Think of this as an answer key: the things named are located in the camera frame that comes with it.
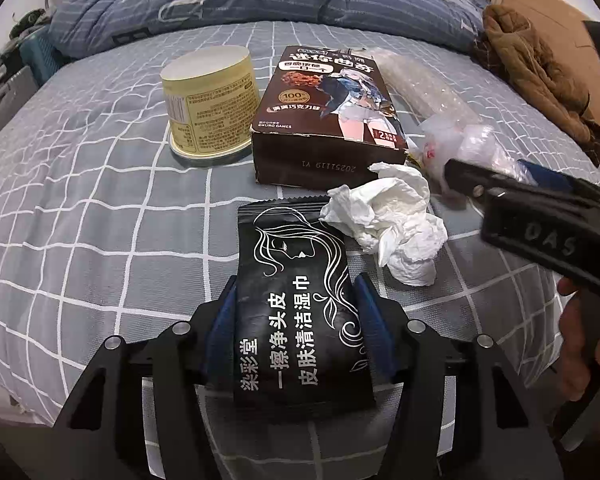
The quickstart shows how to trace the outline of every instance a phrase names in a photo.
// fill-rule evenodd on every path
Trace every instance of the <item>blanket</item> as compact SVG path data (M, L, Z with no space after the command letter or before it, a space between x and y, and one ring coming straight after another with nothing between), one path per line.
M554 58L533 23L509 7L484 9L484 35L476 43L478 62L508 81L532 106L600 165L600 125L589 110L589 90Z
M83 58L164 32L258 20L361 28L466 54L482 30L479 14L445 0L65 0L49 39Z

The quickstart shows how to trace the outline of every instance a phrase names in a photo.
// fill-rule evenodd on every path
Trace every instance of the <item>yellow paper cup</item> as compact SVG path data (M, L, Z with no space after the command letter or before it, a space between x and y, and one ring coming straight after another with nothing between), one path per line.
M174 153L209 166L250 149L260 95L247 48L201 48L169 63L160 78Z

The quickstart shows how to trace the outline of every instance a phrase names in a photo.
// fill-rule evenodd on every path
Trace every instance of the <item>barcode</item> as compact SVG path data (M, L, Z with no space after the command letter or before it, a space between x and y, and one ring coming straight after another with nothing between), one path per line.
M189 124L189 113L184 97L167 95L167 113L177 123Z

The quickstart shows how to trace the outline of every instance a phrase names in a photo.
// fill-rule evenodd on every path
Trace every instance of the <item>human hand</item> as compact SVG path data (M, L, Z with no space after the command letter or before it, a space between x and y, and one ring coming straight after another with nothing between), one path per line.
M557 285L558 294L561 296L568 296L579 289L580 287L569 278L561 279ZM579 400L590 380L590 371L582 356L585 333L580 309L580 298L576 295L564 307L558 324L564 339L558 362L559 387L569 400ZM600 365L600 341L596 346L595 359Z

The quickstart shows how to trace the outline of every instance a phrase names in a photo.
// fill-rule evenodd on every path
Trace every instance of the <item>nutrition label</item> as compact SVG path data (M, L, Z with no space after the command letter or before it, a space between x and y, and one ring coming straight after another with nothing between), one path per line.
M247 74L213 91L187 96L189 124L173 125L176 144L188 152L215 153L248 140L258 107L256 92Z

